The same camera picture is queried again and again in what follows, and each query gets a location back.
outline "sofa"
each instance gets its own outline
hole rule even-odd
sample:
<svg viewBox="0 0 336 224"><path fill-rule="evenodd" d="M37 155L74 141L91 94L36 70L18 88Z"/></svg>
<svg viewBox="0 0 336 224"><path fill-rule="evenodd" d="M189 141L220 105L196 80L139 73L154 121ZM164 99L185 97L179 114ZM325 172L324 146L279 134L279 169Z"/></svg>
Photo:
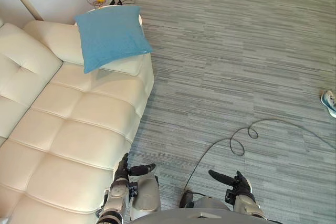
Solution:
<svg viewBox="0 0 336 224"><path fill-rule="evenodd" d="M95 223L153 82L150 54L84 74L78 27L0 22L0 218Z"/></svg>

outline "striped carpet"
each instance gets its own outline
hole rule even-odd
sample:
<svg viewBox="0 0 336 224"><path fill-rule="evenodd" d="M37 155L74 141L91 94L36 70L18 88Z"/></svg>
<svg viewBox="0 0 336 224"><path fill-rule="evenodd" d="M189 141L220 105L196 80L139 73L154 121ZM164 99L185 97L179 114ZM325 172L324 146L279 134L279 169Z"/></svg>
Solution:
<svg viewBox="0 0 336 224"><path fill-rule="evenodd" d="M155 162L162 209L175 208L189 174L215 141L263 118L205 155L188 188L224 198L208 169L250 179L267 217L336 222L336 119L321 105L335 91L335 0L136 0L154 48L155 84L130 164Z"/></svg>

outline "shoe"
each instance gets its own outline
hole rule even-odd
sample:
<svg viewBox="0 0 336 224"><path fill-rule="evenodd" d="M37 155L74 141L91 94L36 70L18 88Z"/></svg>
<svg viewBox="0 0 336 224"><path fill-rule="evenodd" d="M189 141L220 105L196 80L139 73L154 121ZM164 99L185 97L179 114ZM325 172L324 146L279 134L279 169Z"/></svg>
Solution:
<svg viewBox="0 0 336 224"><path fill-rule="evenodd" d="M330 115L336 118L336 97L330 90L325 91L321 95L321 102L327 107Z"/></svg>

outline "pillow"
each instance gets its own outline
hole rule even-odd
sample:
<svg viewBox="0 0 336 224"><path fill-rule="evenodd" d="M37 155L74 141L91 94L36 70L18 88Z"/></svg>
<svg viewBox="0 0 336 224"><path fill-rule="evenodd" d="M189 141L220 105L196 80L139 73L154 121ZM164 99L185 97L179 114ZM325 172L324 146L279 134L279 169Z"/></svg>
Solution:
<svg viewBox="0 0 336 224"><path fill-rule="evenodd" d="M114 60L152 52L139 24L138 6L111 6L75 17L84 73Z"/></svg>

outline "fruit bowl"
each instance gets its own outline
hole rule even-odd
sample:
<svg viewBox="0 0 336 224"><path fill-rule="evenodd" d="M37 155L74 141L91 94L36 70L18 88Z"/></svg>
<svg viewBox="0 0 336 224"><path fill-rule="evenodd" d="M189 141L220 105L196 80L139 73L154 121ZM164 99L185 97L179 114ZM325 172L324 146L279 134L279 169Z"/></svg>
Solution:
<svg viewBox="0 0 336 224"><path fill-rule="evenodd" d="M106 0L104 0L103 2L97 0L87 0L87 2L90 5L94 6L95 9L100 9L106 3Z"/></svg>

